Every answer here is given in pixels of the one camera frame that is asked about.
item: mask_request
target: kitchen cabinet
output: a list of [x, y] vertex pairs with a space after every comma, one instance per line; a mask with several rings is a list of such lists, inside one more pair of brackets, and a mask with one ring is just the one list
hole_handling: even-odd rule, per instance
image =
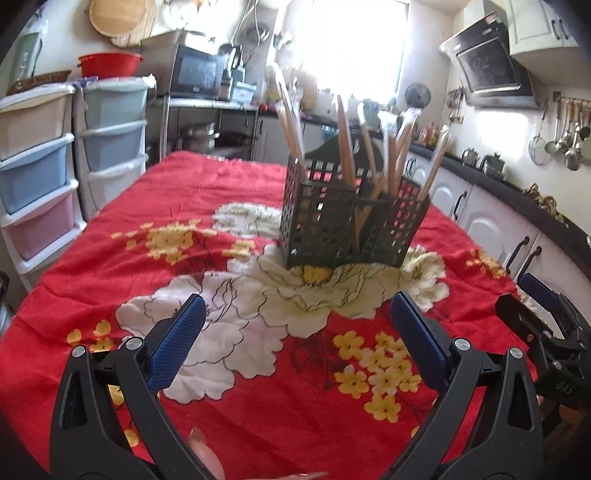
[[[565, 294], [587, 321], [591, 321], [591, 283], [577, 265], [543, 233], [540, 233], [532, 244], [527, 261], [519, 274], [526, 272], [531, 273], [548, 288]], [[552, 315], [534, 303], [538, 309], [538, 316], [549, 325], [555, 336], [563, 338]]]
[[277, 163], [287, 165], [290, 149], [278, 118], [259, 118], [256, 126], [256, 141], [254, 159], [261, 163]]
[[[418, 155], [409, 155], [407, 164], [411, 178], [418, 184], [425, 183], [431, 171], [431, 161]], [[440, 168], [429, 190], [431, 204], [435, 205], [449, 218], [457, 221], [467, 205], [472, 185], [457, 175]]]
[[501, 265], [506, 266], [512, 257], [509, 270], [513, 278], [539, 232], [511, 207], [478, 187], [472, 189], [459, 225], [476, 245]]
[[506, 0], [509, 53], [545, 85], [591, 88], [591, 62], [541, 0]]
[[506, 0], [511, 55], [564, 47], [558, 15], [541, 0]]

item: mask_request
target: red bucket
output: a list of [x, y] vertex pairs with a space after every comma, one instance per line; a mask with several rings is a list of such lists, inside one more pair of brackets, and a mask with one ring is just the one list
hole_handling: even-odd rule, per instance
[[105, 52], [92, 53], [79, 57], [83, 77], [108, 79], [113, 77], [131, 77], [135, 73], [142, 55], [136, 53]]

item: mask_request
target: microwave oven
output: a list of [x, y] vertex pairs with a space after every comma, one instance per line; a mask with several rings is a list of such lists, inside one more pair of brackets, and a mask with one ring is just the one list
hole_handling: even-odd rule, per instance
[[217, 99], [225, 59], [195, 48], [171, 43], [142, 48], [144, 60], [136, 76], [153, 74], [158, 96]]

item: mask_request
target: black countertop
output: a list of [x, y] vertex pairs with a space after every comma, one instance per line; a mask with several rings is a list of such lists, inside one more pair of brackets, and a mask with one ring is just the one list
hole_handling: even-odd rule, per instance
[[[260, 115], [277, 117], [274, 111], [261, 112]], [[328, 127], [338, 128], [336, 122], [328, 121], [325, 118], [305, 116], [302, 118], [302, 121], [312, 125], [326, 125]], [[351, 127], [355, 129], [355, 122], [352, 122]], [[382, 138], [379, 132], [371, 132], [371, 135], [374, 138]], [[411, 144], [409, 150], [428, 160], [431, 159], [431, 155], [433, 154], [433, 149], [418, 144]], [[459, 158], [453, 155], [443, 157], [441, 166], [467, 182], [490, 193], [493, 197], [496, 197], [519, 213], [545, 236], [550, 238], [579, 267], [589, 281], [591, 281], [591, 238], [576, 224], [566, 217], [564, 217], [565, 224], [560, 223], [526, 197], [519, 188], [508, 182], [495, 180], [475, 168], [467, 167], [462, 164]]]

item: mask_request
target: pink drawer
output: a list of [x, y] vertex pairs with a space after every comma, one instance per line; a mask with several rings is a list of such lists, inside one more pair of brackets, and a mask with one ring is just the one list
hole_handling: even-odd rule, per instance
[[74, 228], [73, 194], [75, 192], [71, 192], [45, 213], [7, 227], [14, 246], [23, 259], [30, 260]]

